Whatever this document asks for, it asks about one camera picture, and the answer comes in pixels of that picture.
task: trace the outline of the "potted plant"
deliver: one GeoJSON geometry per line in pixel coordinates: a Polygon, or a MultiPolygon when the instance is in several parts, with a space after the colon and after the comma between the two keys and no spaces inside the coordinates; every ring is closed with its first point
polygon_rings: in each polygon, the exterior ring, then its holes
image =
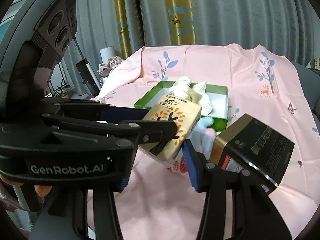
{"type": "Polygon", "coordinates": [[[54,97],[56,98],[69,98],[68,91],[66,91],[68,88],[70,88],[70,85],[68,83],[63,84],[63,80],[61,80],[61,86],[57,87],[58,90],[55,91],[53,94],[54,97]]]}

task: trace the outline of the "black and gold box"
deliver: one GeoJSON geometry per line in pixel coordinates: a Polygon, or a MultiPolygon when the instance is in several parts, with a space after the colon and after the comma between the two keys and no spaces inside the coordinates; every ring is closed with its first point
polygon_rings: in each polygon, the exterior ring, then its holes
{"type": "Polygon", "coordinates": [[[279,186],[293,147],[288,138],[244,114],[215,138],[209,161],[227,171],[249,170],[269,194],[279,186]]]}

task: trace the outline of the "light blue plush toy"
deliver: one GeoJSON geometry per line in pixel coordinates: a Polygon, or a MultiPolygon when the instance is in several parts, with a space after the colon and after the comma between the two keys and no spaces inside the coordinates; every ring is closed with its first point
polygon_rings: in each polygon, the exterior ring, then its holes
{"type": "Polygon", "coordinates": [[[213,141],[217,136],[214,129],[208,128],[213,125],[213,122],[214,120],[212,117],[201,118],[189,135],[189,139],[192,142],[195,151],[203,153],[207,160],[211,154],[213,141]]]}

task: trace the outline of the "butterfly print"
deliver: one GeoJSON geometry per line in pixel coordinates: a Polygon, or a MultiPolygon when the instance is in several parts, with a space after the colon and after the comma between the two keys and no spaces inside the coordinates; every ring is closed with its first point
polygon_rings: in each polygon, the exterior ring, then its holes
{"type": "Polygon", "coordinates": [[[288,107],[288,110],[290,111],[291,114],[294,114],[294,111],[296,111],[297,108],[293,109],[292,104],[291,104],[291,102],[290,102],[289,107],[288,107]]]}

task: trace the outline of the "green box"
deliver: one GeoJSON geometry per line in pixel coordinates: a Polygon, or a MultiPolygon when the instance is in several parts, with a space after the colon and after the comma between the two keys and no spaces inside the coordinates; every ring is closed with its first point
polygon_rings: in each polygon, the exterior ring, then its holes
{"type": "MultiPolygon", "coordinates": [[[[167,89],[172,87],[174,81],[161,81],[155,85],[148,93],[140,98],[135,104],[135,108],[151,109],[156,102],[165,94],[167,89]]],[[[214,119],[211,128],[215,131],[223,131],[228,123],[228,88],[224,86],[206,85],[205,92],[209,95],[213,105],[213,112],[209,114],[214,119]]]]}

